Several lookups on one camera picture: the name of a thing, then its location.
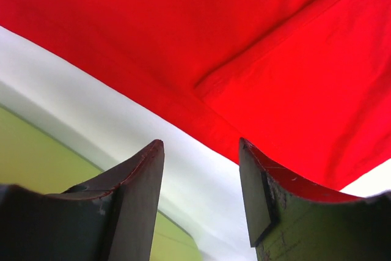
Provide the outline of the red t shirt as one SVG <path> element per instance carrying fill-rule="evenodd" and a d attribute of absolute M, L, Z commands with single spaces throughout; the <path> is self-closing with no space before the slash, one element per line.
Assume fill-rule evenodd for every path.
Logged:
<path fill-rule="evenodd" d="M 390 188 L 390 0 L 1 0 L 1 26 L 235 160 Z"/>

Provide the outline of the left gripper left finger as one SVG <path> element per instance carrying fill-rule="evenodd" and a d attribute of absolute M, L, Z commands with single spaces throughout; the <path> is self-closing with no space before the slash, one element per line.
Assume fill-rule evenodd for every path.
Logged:
<path fill-rule="evenodd" d="M 164 144 L 60 194 L 1 186 L 2 260 L 148 260 Z"/>

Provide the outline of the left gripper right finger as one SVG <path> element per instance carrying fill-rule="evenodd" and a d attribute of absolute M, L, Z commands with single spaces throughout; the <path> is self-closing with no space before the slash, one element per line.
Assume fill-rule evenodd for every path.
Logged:
<path fill-rule="evenodd" d="M 239 173 L 258 260 L 390 259 L 390 193 L 364 198 L 326 188 L 246 139 Z"/>

